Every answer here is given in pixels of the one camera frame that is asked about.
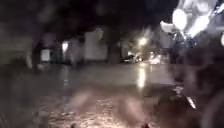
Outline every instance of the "light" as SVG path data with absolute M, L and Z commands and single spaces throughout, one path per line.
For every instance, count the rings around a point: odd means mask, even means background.
M 132 52 L 128 51 L 128 55 L 129 55 L 129 56 L 132 55 Z
M 196 105 L 194 104 L 194 101 L 190 97 L 187 97 L 187 100 L 190 103 L 191 107 L 196 109 Z
M 144 37 L 139 40 L 139 45 L 140 46 L 144 46 L 144 45 L 146 45 L 146 43 L 147 43 L 147 39 L 144 38 Z
M 145 81 L 146 81 L 145 68 L 140 67 L 138 69 L 138 80 L 137 80 L 137 87 L 139 90 L 142 90 L 145 87 Z
M 63 50 L 63 52 L 66 52 L 67 49 L 68 49 L 68 41 L 64 41 L 64 42 L 62 43 L 62 50 Z
M 150 64 L 159 64 L 161 62 L 161 55 L 158 55 L 157 57 L 153 58 L 151 57 L 149 59 Z
M 217 10 L 217 13 L 221 13 L 224 10 L 224 4 L 222 4 L 219 9 Z
M 221 44 L 222 44 L 222 46 L 224 46 L 224 33 L 222 33 Z
M 210 22 L 210 19 L 208 15 L 198 17 L 187 34 L 191 37 L 195 37 L 199 32 L 207 28 L 209 22 Z
M 169 24 L 169 23 L 166 23 L 164 21 L 160 22 L 160 27 L 166 33 L 172 33 L 173 32 L 173 28 L 174 28 L 173 24 Z
M 183 30 L 187 25 L 187 14 L 181 9 L 176 9 L 173 12 L 172 20 L 178 29 Z
M 202 13 L 206 13 L 211 10 L 208 3 L 204 1 L 197 3 L 197 8 Z

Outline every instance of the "street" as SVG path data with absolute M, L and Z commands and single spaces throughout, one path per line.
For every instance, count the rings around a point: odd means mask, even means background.
M 148 95 L 173 85 L 166 65 L 147 62 L 60 66 L 37 75 L 21 70 L 1 79 L 2 127 L 156 128 L 150 113 L 158 98 Z

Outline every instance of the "bright light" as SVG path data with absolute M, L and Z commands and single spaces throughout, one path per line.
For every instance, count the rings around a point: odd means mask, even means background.
M 219 9 L 217 10 L 217 13 L 221 13 L 224 10 L 224 4 L 222 4 Z
M 208 3 L 204 1 L 197 3 L 197 8 L 202 13 L 206 13 L 211 10 Z
M 62 50 L 63 50 L 63 52 L 66 52 L 67 49 L 68 49 L 68 41 L 64 41 L 64 42 L 62 43 Z
M 196 109 L 196 105 L 194 104 L 194 101 L 190 97 L 187 97 L 187 100 L 190 103 L 191 107 Z
M 224 33 L 222 33 L 221 44 L 222 44 L 222 46 L 224 46 Z
M 187 25 L 187 14 L 181 10 L 176 9 L 173 12 L 173 24 L 180 30 L 183 30 Z
M 132 52 L 128 51 L 128 55 L 129 55 L 129 56 L 132 55 Z
M 210 22 L 208 15 L 200 16 L 196 19 L 194 25 L 188 31 L 188 35 L 195 37 L 199 32 L 205 30 Z
M 146 38 L 141 38 L 141 39 L 139 40 L 139 45 L 140 45 L 140 46 L 146 45 L 146 43 L 147 43 L 147 39 L 146 39 Z

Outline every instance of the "headlight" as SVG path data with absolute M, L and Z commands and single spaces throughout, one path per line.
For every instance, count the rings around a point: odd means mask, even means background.
M 183 30 L 187 25 L 187 14 L 181 10 L 176 9 L 173 12 L 173 24 L 180 30 Z

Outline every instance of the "street light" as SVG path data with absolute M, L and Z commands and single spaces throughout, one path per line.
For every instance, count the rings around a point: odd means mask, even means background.
M 64 41 L 62 43 L 62 50 L 65 53 L 67 51 L 67 49 L 68 49 L 68 42 L 67 41 Z
M 140 40 L 139 40 L 139 46 L 144 46 L 144 45 L 146 45 L 146 43 L 147 43 L 147 39 L 146 38 L 141 38 Z

